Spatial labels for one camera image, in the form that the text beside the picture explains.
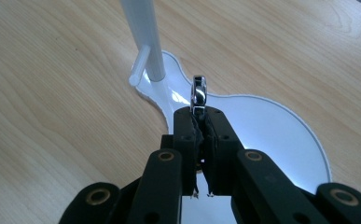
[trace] white pole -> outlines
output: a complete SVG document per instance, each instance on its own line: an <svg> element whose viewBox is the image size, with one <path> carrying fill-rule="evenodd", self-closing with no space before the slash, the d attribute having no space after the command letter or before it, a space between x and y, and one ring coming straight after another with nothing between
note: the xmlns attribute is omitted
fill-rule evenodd
<svg viewBox="0 0 361 224"><path fill-rule="evenodd" d="M163 80L165 70L152 0L121 0L121 4L139 52L144 46L150 47L146 62L148 78L154 82ZM133 67L143 66L137 63Z"/></svg>

